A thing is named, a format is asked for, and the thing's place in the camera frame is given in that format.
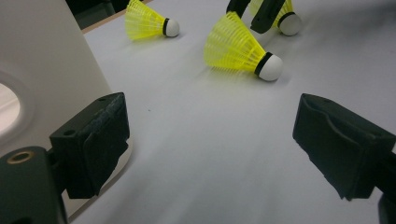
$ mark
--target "circular hole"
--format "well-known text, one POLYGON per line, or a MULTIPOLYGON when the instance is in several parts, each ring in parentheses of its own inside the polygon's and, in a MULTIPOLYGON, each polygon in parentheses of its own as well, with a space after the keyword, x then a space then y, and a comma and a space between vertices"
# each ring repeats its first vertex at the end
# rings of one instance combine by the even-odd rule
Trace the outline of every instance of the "circular hole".
POLYGON ((22 151, 14 154, 10 158, 8 158, 8 164, 19 164, 25 161, 29 161, 35 153, 33 151, 22 151))
POLYGON ((72 135, 72 134, 75 133, 75 132, 76 132, 76 131, 74 131, 74 130, 69 130, 69 131, 64 132, 64 135, 66 135, 66 136, 72 135))
POLYGON ((20 110, 21 104, 15 92, 0 83, 0 132, 14 123, 20 110))
POLYGON ((13 221, 11 224, 31 224, 33 223, 32 219, 29 217, 23 217, 16 221, 13 221))

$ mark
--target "shuttlecock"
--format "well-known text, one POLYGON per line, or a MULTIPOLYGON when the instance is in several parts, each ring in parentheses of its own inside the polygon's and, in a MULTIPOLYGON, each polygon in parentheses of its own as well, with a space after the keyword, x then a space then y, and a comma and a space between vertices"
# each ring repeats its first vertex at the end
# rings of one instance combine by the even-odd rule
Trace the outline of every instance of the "shuttlecock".
POLYGON ((282 60, 265 52, 236 12, 215 24, 204 47, 204 60, 213 67, 254 72, 266 81, 279 78, 282 60))
MULTIPOLYGON (((249 5, 249 11, 252 15, 256 15, 259 11, 262 2, 265 0, 252 0, 249 5)), ((293 11, 293 4, 291 0, 286 0, 282 8, 277 13, 273 27, 277 27, 284 35, 296 35, 303 23, 299 16, 293 11)))
POLYGON ((132 40, 153 37, 156 35, 177 36, 177 21, 160 15, 139 0, 131 0, 125 12, 125 30, 132 40))

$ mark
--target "yellow shuttlecock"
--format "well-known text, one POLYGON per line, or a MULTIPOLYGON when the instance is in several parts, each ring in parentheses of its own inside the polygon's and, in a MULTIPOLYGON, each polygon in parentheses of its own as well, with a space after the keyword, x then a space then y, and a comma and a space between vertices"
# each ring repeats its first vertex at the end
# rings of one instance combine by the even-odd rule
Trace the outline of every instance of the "yellow shuttlecock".
MULTIPOLYGON (((249 11, 253 16, 259 11, 263 1, 265 0, 251 0, 249 11)), ((296 35, 300 31, 302 24, 300 17, 293 11, 291 0, 286 0, 272 26, 277 27, 284 35, 296 35)))
POLYGON ((126 34, 132 40, 156 35, 177 36, 177 21, 164 18, 139 0, 131 0, 125 12, 126 34))
POLYGON ((236 12, 228 12, 215 24, 204 47, 209 66, 254 72, 266 81, 279 78, 282 60, 265 52, 236 12))

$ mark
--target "screw hole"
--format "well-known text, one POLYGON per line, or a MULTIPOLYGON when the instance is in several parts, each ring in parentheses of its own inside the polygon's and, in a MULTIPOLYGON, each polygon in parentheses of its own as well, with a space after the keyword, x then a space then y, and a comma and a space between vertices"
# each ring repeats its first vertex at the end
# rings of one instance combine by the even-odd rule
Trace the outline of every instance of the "screw hole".
POLYGON ((14 154, 12 157, 8 158, 8 164, 19 164, 25 161, 29 161, 35 153, 33 151, 22 151, 14 154))
POLYGON ((75 132, 76 131, 74 131, 74 130, 69 130, 69 131, 64 132, 64 135, 69 136, 69 135, 72 135, 75 132))

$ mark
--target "white surface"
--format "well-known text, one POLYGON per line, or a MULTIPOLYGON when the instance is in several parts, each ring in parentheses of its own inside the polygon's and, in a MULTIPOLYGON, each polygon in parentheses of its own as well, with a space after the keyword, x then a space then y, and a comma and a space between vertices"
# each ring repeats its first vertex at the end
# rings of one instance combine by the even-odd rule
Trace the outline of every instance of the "white surface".
POLYGON ((176 38, 133 43, 123 17, 87 33, 112 90, 126 94, 134 155, 72 223, 378 223, 381 192, 341 200, 291 134, 303 92, 396 133, 396 3, 293 3, 299 34, 255 34, 284 62, 270 83, 205 66, 228 0, 150 2, 180 23, 176 38))

